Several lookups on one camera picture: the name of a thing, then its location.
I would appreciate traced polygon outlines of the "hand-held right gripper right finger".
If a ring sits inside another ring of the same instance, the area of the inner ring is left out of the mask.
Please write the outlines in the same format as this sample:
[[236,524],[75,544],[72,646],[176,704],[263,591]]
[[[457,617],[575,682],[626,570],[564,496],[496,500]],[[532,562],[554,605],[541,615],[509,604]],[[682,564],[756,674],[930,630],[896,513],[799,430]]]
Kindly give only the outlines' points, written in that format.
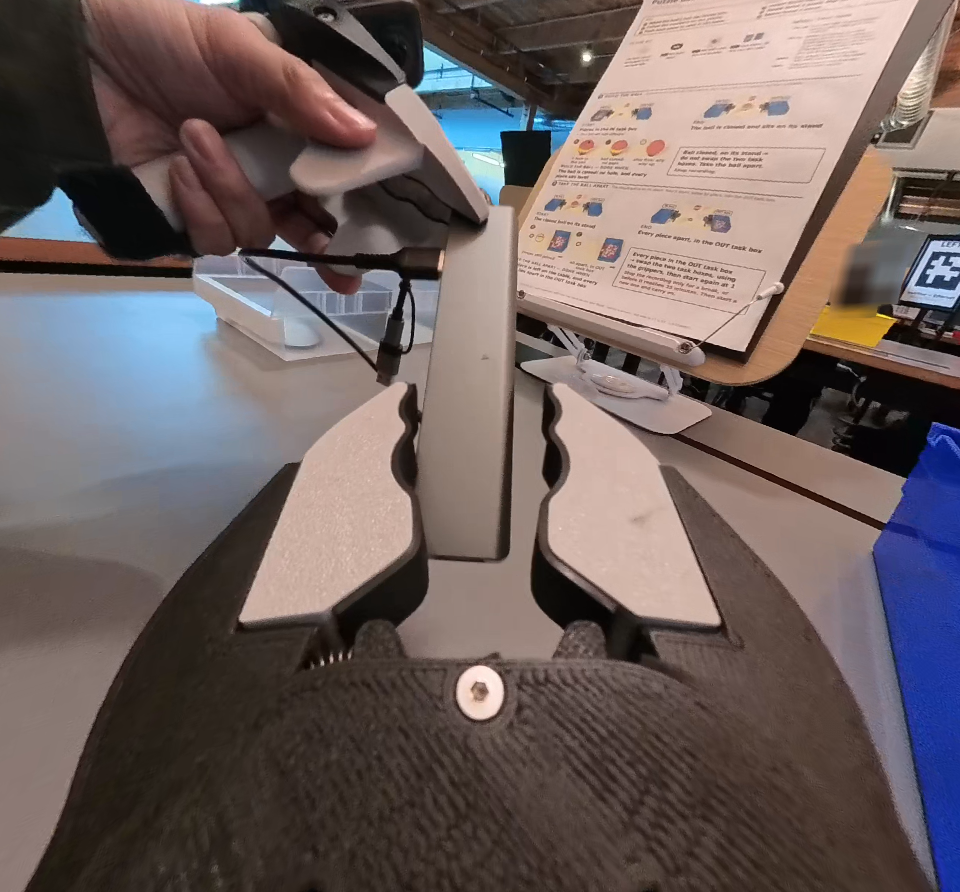
[[544,393],[548,478],[537,545],[606,610],[645,625],[722,623],[658,459],[623,423],[565,383]]

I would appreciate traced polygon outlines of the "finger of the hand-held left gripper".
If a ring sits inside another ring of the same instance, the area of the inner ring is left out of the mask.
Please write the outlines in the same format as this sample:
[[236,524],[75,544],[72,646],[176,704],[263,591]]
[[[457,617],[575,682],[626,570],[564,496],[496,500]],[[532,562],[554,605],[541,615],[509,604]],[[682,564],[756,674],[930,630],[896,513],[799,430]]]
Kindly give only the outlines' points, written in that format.
[[330,289],[353,294],[364,271],[394,270],[387,259],[403,249],[413,249],[405,255],[408,278],[442,276],[452,211],[415,179],[399,176],[324,197],[322,208],[336,222],[326,254],[350,260],[322,267]]
[[385,95],[384,105],[423,147],[420,165],[410,175],[463,219],[484,226],[491,203],[423,100],[401,84]]

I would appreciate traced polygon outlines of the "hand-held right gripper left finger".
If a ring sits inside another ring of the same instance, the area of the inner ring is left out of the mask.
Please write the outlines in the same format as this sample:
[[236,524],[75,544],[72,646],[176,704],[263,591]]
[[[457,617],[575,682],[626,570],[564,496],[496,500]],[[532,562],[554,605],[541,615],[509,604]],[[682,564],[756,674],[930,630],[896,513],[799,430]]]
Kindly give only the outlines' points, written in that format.
[[418,395],[397,382],[306,452],[239,614],[246,628],[403,622],[428,559],[416,499]]

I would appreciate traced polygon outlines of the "clear plastic box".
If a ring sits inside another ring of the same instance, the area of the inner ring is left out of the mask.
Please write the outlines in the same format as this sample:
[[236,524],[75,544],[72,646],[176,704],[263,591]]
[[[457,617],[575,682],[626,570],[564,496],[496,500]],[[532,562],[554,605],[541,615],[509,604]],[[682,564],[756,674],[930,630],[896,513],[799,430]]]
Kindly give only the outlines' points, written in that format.
[[[400,278],[389,271],[367,273],[359,290],[342,295],[309,265],[259,259],[260,265],[293,287],[313,307],[374,358],[387,319],[400,293]],[[232,326],[284,361],[346,355],[342,337],[271,279],[239,257],[202,258],[194,265],[194,291]]]

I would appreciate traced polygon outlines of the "grey USB hub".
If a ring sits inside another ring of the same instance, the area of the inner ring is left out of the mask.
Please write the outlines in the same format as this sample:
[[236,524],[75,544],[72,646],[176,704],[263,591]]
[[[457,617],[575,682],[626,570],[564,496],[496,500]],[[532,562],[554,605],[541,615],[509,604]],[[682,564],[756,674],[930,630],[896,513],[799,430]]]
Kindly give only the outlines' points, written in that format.
[[498,562],[510,546],[517,221],[450,228],[416,445],[431,557]]

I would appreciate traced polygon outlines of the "blue plastic bin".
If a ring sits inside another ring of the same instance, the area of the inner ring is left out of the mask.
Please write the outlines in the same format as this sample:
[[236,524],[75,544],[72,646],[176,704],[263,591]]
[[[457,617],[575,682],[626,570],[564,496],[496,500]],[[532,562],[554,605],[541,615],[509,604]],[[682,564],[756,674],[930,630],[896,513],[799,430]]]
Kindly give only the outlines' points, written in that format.
[[959,889],[959,431],[933,424],[873,549],[941,890]]

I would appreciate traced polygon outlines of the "grey desk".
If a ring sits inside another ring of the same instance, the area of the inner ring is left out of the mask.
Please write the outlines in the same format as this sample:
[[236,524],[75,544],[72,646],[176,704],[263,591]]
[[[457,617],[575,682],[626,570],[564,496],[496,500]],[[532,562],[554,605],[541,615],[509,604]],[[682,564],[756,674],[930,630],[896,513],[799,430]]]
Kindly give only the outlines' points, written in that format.
[[[285,463],[376,392],[287,363],[186,280],[2,275],[2,890],[23,890],[91,725],[182,572]],[[716,411],[639,432],[802,607],[866,718],[934,877],[872,550],[899,476]]]

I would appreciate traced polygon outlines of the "person's left hand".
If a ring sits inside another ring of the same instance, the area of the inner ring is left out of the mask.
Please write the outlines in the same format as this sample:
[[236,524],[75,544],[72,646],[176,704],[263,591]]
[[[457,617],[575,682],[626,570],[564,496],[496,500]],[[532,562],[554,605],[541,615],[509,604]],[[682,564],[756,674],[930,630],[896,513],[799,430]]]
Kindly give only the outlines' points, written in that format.
[[300,193],[265,201],[222,132],[268,120],[344,148],[375,125],[253,22],[188,0],[81,0],[92,86],[112,157],[139,166],[173,155],[169,184],[193,248],[227,256],[281,238],[327,249],[335,223]]

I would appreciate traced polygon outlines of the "yellow plastic bin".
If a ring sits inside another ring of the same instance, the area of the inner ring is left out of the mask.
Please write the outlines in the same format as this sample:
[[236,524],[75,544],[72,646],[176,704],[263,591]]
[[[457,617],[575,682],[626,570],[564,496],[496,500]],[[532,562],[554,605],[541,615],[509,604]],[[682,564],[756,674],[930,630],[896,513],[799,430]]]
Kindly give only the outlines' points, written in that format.
[[871,306],[833,306],[822,309],[810,336],[861,348],[878,347],[899,319]]

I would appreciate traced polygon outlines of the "black white marker sign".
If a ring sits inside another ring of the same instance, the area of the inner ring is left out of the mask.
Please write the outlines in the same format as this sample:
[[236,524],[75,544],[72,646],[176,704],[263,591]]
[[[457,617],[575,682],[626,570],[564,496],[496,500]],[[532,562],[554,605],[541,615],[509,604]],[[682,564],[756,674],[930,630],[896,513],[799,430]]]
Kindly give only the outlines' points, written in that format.
[[959,306],[959,236],[929,235],[906,272],[896,303],[953,312]]

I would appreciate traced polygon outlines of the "silver ventilation duct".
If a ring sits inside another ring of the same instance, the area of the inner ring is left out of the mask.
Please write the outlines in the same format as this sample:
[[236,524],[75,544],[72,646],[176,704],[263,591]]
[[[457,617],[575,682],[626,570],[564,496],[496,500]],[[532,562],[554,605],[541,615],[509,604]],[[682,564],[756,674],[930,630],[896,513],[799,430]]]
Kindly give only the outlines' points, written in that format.
[[887,131],[906,129],[928,115],[950,32],[951,27],[947,24],[939,28],[926,44],[896,95],[886,118]]

